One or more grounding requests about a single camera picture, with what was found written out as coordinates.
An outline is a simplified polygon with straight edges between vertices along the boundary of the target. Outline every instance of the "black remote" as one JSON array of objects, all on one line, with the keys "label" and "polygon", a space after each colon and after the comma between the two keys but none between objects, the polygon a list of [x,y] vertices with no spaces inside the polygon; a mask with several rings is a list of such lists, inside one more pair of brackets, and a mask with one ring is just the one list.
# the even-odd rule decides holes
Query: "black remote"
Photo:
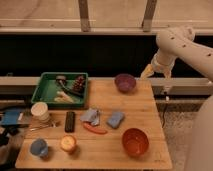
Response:
[{"label": "black remote", "polygon": [[65,120],[65,132],[74,132],[75,112],[68,111]]}]

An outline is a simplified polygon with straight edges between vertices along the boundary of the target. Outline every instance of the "purple bowl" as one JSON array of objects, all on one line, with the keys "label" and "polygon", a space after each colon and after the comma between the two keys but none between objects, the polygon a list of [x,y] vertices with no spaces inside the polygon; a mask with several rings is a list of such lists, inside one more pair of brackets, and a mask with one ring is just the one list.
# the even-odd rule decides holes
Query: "purple bowl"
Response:
[{"label": "purple bowl", "polygon": [[136,79],[130,74],[118,74],[115,77],[115,85],[119,91],[127,93],[136,86]]}]

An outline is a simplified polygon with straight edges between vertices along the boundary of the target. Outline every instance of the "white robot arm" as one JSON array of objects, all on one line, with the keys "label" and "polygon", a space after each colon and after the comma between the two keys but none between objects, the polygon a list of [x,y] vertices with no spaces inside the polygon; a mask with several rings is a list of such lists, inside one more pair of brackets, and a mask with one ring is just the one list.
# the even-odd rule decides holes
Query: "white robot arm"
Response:
[{"label": "white robot arm", "polygon": [[[165,76],[171,73],[178,57],[213,81],[213,49],[192,42],[190,27],[169,28],[157,34],[158,52],[151,67]],[[201,106],[195,120],[184,171],[213,171],[213,96]]]},{"label": "white robot arm", "polygon": [[192,42],[195,33],[191,27],[169,28],[157,34],[159,47],[151,65],[155,72],[172,70],[175,59],[179,57],[192,68],[213,81],[213,49]]}]

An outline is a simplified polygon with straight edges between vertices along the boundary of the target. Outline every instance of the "orange bowl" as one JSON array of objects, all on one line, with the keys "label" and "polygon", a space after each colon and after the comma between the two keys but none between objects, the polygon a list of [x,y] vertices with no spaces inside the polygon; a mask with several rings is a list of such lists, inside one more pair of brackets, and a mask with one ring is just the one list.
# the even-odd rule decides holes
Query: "orange bowl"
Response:
[{"label": "orange bowl", "polygon": [[139,157],[149,148],[147,135],[137,128],[130,128],[123,133],[122,144],[126,153],[131,157]]}]

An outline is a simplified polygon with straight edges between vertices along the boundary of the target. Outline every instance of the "green tray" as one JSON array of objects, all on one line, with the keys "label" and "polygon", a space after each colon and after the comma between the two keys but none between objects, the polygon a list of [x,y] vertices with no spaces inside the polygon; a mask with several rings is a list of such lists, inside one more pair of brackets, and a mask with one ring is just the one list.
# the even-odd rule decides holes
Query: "green tray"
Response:
[{"label": "green tray", "polygon": [[[74,100],[73,103],[67,102],[56,102],[54,98],[57,96],[57,91],[62,91],[61,87],[56,83],[56,76],[64,75],[67,80],[67,87],[71,87],[74,80],[83,75],[86,79],[85,88],[83,92],[83,97],[78,97],[75,95],[69,94],[69,96]],[[66,108],[82,108],[85,106],[87,99],[88,91],[88,74],[80,72],[45,72],[42,73],[40,80],[36,86],[36,89],[33,93],[31,103],[36,102],[46,102],[48,107],[57,108],[57,109],[66,109]]]}]

